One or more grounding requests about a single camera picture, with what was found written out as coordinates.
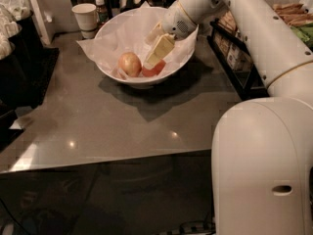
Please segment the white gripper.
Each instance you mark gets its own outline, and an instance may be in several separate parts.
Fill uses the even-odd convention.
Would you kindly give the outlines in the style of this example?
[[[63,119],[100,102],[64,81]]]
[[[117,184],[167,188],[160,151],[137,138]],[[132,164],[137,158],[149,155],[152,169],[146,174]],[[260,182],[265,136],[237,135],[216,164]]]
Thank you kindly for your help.
[[[222,0],[176,0],[145,38],[148,45],[154,44],[144,66],[157,65],[174,49],[174,36],[179,40],[187,38],[205,18],[216,15],[223,7]]]

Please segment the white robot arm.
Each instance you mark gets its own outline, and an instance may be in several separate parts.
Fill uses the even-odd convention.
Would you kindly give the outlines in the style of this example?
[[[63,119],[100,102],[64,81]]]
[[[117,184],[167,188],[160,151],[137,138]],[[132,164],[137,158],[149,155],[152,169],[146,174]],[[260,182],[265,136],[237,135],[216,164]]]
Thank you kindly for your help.
[[[160,30],[187,37],[226,4],[267,89],[219,120],[211,173],[216,235],[313,235],[311,50],[264,0],[177,0]]]

